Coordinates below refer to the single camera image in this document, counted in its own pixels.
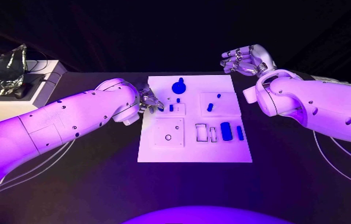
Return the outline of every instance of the robotic hand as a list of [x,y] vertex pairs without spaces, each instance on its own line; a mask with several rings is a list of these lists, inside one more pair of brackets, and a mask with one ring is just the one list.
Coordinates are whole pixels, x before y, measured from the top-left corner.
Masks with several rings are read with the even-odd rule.
[[122,79],[103,81],[95,90],[57,100],[0,122],[0,180],[25,161],[63,145],[112,118],[125,125],[138,112],[163,108],[148,85],[137,90]]
[[303,81],[277,69],[265,49],[251,45],[222,53],[223,72],[256,75],[243,90],[246,103],[258,102],[262,113],[293,118],[303,127],[351,141],[351,86],[332,81]]

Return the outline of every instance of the blue plastic piece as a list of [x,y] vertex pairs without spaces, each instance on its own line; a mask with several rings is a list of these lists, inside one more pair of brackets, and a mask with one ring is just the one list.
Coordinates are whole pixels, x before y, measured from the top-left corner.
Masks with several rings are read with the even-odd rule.
[[174,92],[174,94],[181,94],[184,90],[186,90],[184,81],[183,78],[178,78],[178,81],[174,82],[171,85],[171,91]]
[[206,110],[207,110],[207,111],[212,111],[212,107],[213,107],[213,104],[212,104],[212,103],[207,104],[207,108],[206,108]]
[[236,126],[236,132],[238,132],[239,140],[243,140],[242,130],[239,126]]
[[223,141],[232,140],[232,134],[228,122],[220,123],[220,137]]

